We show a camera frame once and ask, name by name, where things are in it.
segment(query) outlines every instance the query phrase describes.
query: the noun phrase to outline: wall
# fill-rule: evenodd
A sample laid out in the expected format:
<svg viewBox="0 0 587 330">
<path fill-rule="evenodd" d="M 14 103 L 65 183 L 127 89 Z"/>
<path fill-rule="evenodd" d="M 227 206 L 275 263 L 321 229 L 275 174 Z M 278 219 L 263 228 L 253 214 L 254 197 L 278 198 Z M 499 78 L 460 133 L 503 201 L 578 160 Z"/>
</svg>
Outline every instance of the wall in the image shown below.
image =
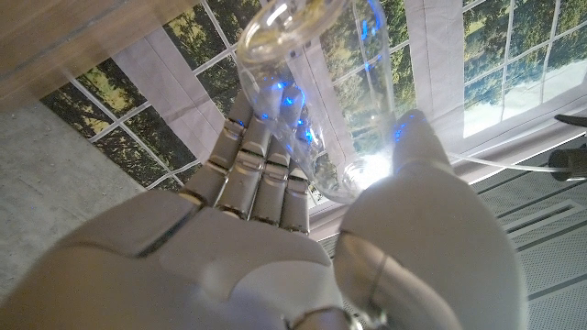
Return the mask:
<svg viewBox="0 0 587 330">
<path fill-rule="evenodd" d="M 43 104 L 0 109 L 0 299 L 60 237 L 143 190 Z"/>
</svg>

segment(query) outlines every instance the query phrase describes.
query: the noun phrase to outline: white robotic hand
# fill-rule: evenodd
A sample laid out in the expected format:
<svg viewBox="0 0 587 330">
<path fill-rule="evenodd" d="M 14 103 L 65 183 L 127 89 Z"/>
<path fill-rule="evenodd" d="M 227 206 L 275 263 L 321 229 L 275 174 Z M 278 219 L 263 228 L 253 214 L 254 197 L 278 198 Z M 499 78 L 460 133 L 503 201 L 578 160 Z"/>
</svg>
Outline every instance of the white robotic hand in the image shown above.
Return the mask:
<svg viewBox="0 0 587 330">
<path fill-rule="evenodd" d="M 421 114 L 398 127 L 396 174 L 350 207 L 333 266 L 306 236 L 306 177 L 240 94 L 179 195 L 145 192 L 65 237 L 7 298 L 0 328 L 352 329 L 341 292 L 405 329 L 521 328 L 505 234 Z"/>
<path fill-rule="evenodd" d="M 353 328 L 306 235 L 307 179 L 270 139 L 241 93 L 179 195 L 145 192 L 65 237 L 7 298 L 0 328 Z"/>
</svg>

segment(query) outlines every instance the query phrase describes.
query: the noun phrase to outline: cable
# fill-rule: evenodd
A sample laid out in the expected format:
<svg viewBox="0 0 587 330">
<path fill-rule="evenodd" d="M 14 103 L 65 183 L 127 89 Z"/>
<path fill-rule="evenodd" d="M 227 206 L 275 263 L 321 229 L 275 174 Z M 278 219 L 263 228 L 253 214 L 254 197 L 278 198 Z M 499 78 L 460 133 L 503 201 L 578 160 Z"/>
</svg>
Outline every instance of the cable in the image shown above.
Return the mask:
<svg viewBox="0 0 587 330">
<path fill-rule="evenodd" d="M 507 168 L 507 169 L 512 169 L 512 170 L 539 171 L 539 172 L 548 172 L 548 173 L 553 173 L 553 172 L 568 172 L 568 171 L 570 171 L 570 169 L 567 169 L 567 168 L 548 168 L 548 167 L 538 167 L 538 166 L 524 166 L 524 165 L 503 164 L 503 163 L 500 163 L 500 162 L 489 161 L 489 160 L 485 160 L 485 159 L 476 159 L 476 158 L 473 158 L 473 157 L 459 155 L 459 154 L 452 153 L 452 152 L 447 152 L 447 154 L 449 156 L 451 156 L 451 157 L 454 157 L 454 158 L 460 159 L 460 160 L 467 160 L 467 161 L 470 161 L 470 162 L 476 162 L 476 163 L 483 164 L 483 165 L 489 165 L 489 166 Z"/>
</svg>

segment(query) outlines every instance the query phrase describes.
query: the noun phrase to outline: wooden surface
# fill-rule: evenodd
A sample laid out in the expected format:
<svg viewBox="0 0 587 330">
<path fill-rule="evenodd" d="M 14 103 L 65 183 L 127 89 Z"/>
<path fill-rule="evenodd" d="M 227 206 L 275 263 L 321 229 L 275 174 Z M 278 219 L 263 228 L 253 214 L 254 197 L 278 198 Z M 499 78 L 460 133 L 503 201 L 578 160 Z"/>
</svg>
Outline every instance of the wooden surface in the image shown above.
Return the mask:
<svg viewBox="0 0 587 330">
<path fill-rule="evenodd" d="M 3 1 L 0 111 L 38 100 L 198 3 Z"/>
</svg>

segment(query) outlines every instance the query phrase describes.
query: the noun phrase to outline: clear glass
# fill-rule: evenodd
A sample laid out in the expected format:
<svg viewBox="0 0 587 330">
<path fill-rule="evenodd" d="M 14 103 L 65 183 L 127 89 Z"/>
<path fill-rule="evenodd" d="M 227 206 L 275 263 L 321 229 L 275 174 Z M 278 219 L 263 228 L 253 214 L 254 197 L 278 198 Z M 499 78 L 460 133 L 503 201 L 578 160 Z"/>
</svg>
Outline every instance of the clear glass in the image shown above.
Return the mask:
<svg viewBox="0 0 587 330">
<path fill-rule="evenodd" d="M 351 203 L 392 173 L 388 42 L 377 0 L 272 1 L 238 42 L 255 116 L 330 200 Z"/>
</svg>

